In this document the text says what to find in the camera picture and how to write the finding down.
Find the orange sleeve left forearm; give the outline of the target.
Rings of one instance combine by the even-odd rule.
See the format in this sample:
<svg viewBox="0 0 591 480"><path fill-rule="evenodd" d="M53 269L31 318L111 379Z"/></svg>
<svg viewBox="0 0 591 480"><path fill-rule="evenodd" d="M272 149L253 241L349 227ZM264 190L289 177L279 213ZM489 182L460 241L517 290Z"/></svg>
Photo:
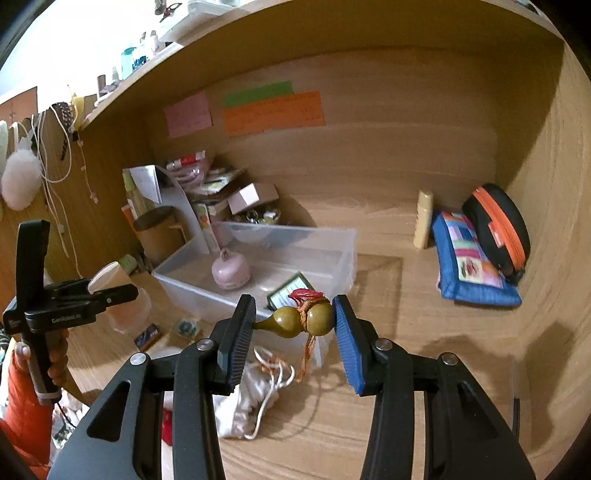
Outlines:
<svg viewBox="0 0 591 480"><path fill-rule="evenodd" d="M49 472L52 407L41 405L31 377L19 367L16 355L8 368L8 406L1 430L37 479Z"/></svg>

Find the left hand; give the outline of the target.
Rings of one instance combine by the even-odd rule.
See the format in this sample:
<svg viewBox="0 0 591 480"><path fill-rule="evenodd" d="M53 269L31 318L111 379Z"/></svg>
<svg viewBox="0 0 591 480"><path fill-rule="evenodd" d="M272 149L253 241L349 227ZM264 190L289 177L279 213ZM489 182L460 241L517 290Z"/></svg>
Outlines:
<svg viewBox="0 0 591 480"><path fill-rule="evenodd" d="M48 376L52 383L58 387L62 387L68 378L68 330L61 330L59 334L59 341L49 350L49 359L51 365L48 369ZM24 342L18 342L14 347L13 356L17 368L30 375L28 361L31 358L30 348Z"/></svg>

